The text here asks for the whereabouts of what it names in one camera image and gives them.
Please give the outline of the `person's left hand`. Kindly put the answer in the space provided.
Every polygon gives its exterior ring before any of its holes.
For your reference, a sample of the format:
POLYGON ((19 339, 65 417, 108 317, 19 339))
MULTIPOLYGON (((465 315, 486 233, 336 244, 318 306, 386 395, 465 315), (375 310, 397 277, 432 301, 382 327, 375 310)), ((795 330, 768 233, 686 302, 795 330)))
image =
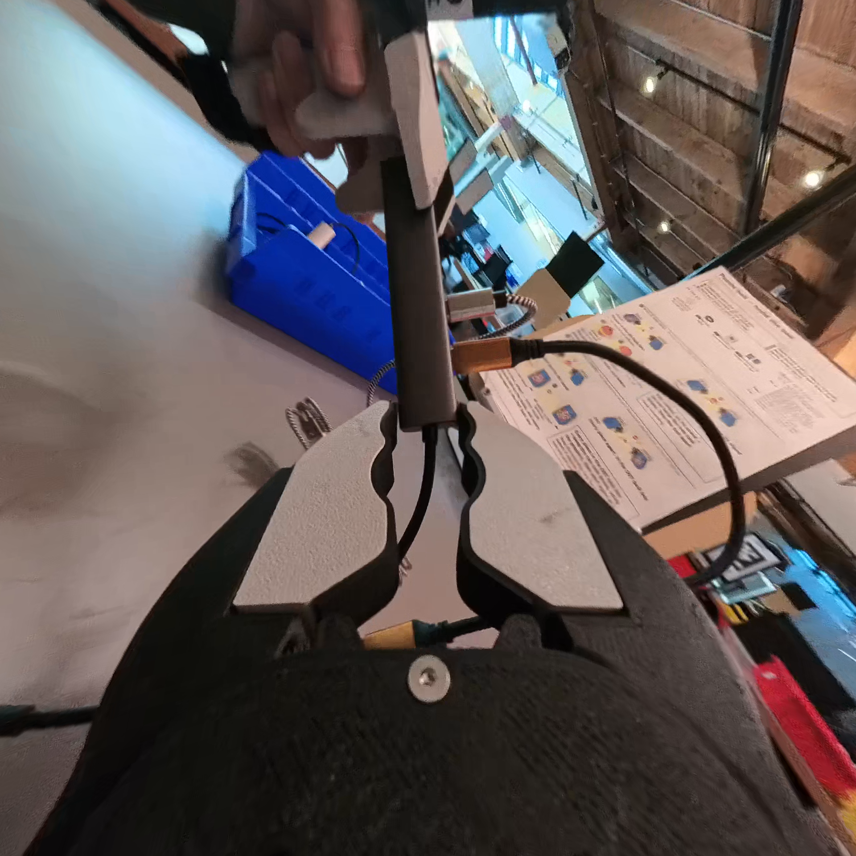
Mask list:
POLYGON ((284 156, 327 159, 334 140, 310 140, 295 119, 316 78, 353 99, 366 86, 366 40, 355 1, 238 1, 231 58, 259 60, 258 99, 263 125, 284 156))

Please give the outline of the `small red storage bin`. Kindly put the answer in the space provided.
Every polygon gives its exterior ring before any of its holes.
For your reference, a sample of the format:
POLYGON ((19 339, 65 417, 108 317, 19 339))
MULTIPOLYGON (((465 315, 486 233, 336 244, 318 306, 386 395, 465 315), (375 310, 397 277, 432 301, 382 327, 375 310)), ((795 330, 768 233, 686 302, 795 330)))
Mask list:
POLYGON ((847 750, 779 658, 756 664, 753 676, 762 700, 813 775, 843 772, 850 765, 855 768, 847 750))

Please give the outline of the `blue cloth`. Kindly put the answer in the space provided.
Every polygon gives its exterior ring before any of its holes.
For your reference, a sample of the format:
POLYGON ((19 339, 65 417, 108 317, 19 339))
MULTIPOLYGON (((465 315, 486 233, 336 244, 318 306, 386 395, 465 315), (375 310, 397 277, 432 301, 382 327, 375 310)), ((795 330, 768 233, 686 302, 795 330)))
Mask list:
POLYGON ((385 241, 303 160, 264 152, 247 166, 224 271, 233 305, 361 378, 394 359, 385 241))

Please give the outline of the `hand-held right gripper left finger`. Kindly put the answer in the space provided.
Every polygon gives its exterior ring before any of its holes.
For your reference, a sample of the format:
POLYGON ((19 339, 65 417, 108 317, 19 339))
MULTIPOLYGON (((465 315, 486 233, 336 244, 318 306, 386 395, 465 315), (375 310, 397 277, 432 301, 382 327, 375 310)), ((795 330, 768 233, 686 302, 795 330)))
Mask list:
POLYGON ((397 429, 397 405, 379 401, 300 457, 235 594, 237 612, 341 615, 362 626, 391 602, 397 429))

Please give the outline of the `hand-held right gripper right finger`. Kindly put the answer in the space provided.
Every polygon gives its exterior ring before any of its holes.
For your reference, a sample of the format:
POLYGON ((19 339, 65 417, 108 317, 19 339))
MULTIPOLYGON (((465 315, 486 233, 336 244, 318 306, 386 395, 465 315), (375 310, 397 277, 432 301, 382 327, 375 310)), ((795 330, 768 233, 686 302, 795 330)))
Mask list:
POLYGON ((456 582, 486 622, 513 614, 617 615, 625 604, 561 466, 477 402, 462 405, 467 498, 456 582))

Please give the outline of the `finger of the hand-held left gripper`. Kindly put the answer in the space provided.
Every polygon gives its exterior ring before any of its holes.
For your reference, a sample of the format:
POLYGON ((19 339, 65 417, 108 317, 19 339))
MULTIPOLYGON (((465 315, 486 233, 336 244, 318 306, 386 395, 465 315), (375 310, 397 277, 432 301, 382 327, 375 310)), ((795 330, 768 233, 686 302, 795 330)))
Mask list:
POLYGON ((383 51, 401 147, 417 210, 433 207, 448 158, 426 36, 411 32, 383 51))
POLYGON ((341 139, 348 175, 336 190, 337 207, 349 216, 373 215, 383 209, 381 162, 387 157, 385 139, 341 139))

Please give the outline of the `black and white marker tag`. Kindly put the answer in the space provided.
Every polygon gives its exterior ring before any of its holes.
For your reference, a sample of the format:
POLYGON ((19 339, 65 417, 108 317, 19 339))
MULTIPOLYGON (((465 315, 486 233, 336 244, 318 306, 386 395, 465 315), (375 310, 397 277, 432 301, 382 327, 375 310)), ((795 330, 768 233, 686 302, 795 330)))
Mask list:
POLYGON ((757 535, 747 533, 733 562, 721 576, 708 585, 728 587, 760 581, 762 574, 780 571, 786 566, 786 555, 775 544, 757 535))

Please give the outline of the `dark grey usb hub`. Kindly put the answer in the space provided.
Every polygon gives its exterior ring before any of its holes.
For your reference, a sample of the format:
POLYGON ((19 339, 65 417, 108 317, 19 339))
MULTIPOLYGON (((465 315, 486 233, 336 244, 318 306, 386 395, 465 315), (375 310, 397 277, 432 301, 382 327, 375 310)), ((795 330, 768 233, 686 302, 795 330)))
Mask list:
POLYGON ((431 207, 416 206, 403 156, 381 163, 399 424, 451 424, 457 399, 431 207))

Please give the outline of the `black and tan board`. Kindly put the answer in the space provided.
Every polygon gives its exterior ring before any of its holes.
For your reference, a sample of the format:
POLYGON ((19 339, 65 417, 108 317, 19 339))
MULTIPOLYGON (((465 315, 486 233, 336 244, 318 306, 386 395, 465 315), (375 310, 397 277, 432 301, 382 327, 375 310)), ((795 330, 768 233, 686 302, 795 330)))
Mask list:
POLYGON ((537 306, 532 327, 541 330, 567 317, 572 298, 603 265, 595 250, 579 234, 571 232, 550 262, 517 289, 516 294, 537 306))

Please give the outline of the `yellow storage bin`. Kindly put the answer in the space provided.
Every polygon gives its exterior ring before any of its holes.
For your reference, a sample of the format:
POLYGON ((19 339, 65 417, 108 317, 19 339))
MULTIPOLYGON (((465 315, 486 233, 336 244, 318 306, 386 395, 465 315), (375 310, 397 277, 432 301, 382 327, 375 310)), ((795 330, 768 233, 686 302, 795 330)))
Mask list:
POLYGON ((814 774, 819 787, 832 804, 839 826, 849 837, 855 838, 855 768, 853 765, 843 772, 814 774))

